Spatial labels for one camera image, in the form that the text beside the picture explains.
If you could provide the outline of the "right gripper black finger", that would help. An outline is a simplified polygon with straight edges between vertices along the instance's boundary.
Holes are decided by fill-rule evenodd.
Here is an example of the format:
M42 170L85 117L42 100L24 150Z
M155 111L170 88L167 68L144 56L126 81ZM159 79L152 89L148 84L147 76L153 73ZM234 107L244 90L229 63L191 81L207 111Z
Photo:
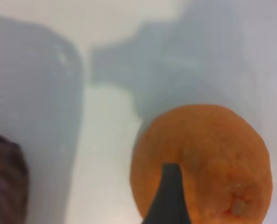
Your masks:
M191 224L179 165L163 165L161 181L143 224Z

